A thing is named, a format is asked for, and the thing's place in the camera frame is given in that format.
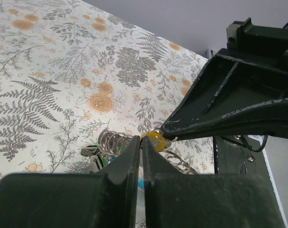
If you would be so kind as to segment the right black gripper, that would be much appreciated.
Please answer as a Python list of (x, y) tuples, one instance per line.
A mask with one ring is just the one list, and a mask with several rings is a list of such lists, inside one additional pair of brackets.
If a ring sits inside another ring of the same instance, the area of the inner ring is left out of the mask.
[[(168, 119), (203, 120), (288, 98), (288, 23), (283, 28), (263, 27), (248, 18), (234, 21), (226, 34), (231, 50), (221, 49), (205, 64)], [(166, 138), (167, 120), (161, 126)]]

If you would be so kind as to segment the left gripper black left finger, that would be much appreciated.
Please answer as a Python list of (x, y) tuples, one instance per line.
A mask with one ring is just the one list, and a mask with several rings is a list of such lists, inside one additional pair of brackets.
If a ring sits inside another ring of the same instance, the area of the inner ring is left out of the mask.
[(0, 228), (132, 228), (140, 137), (93, 174), (14, 173), (0, 181)]

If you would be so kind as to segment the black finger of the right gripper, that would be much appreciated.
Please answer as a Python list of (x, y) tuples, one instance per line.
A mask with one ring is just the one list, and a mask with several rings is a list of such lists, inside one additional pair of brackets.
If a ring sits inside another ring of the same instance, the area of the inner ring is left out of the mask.
[(227, 114), (167, 120), (167, 138), (188, 140), (225, 135), (270, 135), (288, 139), (288, 98), (269, 100)]

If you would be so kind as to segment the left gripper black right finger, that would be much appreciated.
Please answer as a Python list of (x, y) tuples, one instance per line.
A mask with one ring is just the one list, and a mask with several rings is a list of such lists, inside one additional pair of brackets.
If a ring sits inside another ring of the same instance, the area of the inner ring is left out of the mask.
[(272, 190), (253, 175), (186, 175), (142, 140), (148, 228), (282, 228)]

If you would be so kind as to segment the green key tag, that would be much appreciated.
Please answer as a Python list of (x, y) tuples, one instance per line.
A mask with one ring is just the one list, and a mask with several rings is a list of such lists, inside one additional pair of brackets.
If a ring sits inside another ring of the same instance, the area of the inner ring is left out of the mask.
[(83, 147), (81, 155), (89, 157), (89, 171), (92, 173), (100, 171), (110, 163), (109, 157), (100, 150), (98, 143)]

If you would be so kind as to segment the yellow key tag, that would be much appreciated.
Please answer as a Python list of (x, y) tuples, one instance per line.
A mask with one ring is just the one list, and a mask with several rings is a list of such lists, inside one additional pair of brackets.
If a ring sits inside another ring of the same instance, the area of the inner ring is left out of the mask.
[(145, 133), (141, 136), (140, 142), (143, 141), (143, 138), (148, 137), (157, 152), (161, 152), (164, 149), (167, 149), (171, 146), (171, 142), (165, 139), (161, 132), (159, 131), (151, 131)]

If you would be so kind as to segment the floral table mat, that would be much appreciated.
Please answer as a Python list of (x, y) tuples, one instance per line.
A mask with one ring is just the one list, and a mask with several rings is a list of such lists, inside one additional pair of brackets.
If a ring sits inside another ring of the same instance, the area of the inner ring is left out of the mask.
[(0, 181), (90, 174), (83, 147), (160, 127), (205, 63), (83, 0), (0, 0)]

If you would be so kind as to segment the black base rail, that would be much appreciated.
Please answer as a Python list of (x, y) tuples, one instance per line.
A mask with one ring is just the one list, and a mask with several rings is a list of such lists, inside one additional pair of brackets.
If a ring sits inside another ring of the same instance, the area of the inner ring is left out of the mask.
[(276, 199), (284, 226), (288, 223), (279, 198), (265, 146), (267, 135), (215, 136), (214, 172), (216, 174), (246, 174), (261, 177)]

